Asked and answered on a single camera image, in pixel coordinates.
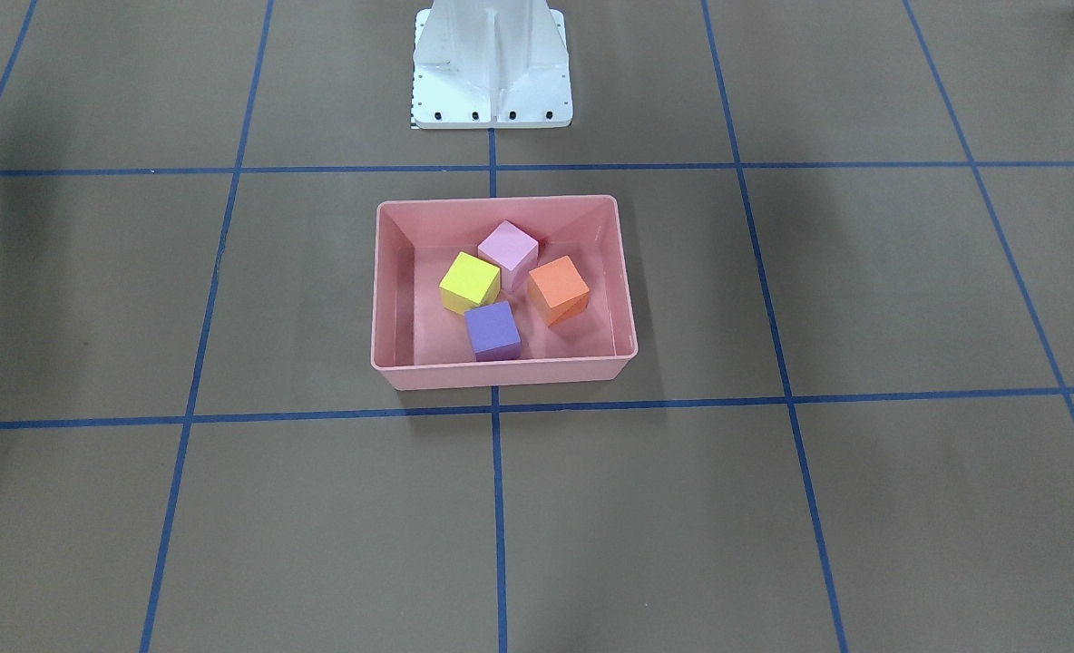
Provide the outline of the orange foam block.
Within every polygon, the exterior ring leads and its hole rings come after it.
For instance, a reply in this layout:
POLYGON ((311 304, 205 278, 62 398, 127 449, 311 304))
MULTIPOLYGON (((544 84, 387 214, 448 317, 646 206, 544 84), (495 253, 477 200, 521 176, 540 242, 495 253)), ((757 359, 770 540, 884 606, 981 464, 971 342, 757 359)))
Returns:
POLYGON ((529 271, 529 301, 546 327, 554 327, 586 310, 591 289, 570 256, 529 271))

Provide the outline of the purple foam block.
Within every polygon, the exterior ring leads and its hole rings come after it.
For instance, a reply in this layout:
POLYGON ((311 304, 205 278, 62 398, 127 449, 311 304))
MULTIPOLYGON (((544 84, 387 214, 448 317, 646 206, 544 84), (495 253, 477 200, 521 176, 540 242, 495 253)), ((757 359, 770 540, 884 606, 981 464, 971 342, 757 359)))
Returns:
POLYGON ((513 318, 511 303, 499 301, 471 308, 464 314, 474 361, 519 359, 523 340, 513 318))

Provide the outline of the pink foam block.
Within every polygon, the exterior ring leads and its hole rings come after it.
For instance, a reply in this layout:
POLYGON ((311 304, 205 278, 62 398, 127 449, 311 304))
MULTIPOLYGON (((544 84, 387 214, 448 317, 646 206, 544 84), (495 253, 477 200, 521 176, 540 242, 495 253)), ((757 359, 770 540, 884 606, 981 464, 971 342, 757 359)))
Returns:
POLYGON ((509 220, 503 220, 478 245, 476 253, 487 263, 500 269, 500 289, 516 295, 522 292, 529 271, 536 266, 540 241, 534 240, 509 220))

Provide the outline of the yellow foam block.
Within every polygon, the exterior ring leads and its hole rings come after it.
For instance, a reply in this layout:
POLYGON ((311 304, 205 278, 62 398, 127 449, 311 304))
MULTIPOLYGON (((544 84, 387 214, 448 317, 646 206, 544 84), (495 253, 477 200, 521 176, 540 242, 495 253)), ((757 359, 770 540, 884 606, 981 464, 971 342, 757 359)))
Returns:
POLYGON ((500 295, 503 273, 487 260, 459 252, 439 281, 442 307, 463 315, 468 310, 495 303, 500 295))

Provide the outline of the pink plastic bin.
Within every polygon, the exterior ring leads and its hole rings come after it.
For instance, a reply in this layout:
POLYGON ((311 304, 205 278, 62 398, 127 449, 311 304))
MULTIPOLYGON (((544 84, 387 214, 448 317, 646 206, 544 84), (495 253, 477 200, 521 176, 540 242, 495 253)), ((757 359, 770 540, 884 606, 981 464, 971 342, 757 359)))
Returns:
POLYGON ((609 195, 384 201, 376 207, 371 364, 397 390, 607 381, 638 353, 619 203, 609 195), (540 243, 540 264, 570 257, 590 287, 578 316, 546 327, 513 301, 516 360, 476 361, 439 284, 505 220, 540 243))

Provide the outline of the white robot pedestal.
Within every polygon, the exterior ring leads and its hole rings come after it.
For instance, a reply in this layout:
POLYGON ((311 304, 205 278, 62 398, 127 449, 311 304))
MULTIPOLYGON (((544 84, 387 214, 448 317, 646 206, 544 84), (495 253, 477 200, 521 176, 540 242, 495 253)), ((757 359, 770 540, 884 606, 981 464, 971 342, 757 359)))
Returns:
POLYGON ((563 12, 545 1, 434 1, 413 20, 410 124, 558 129, 574 121, 563 12))

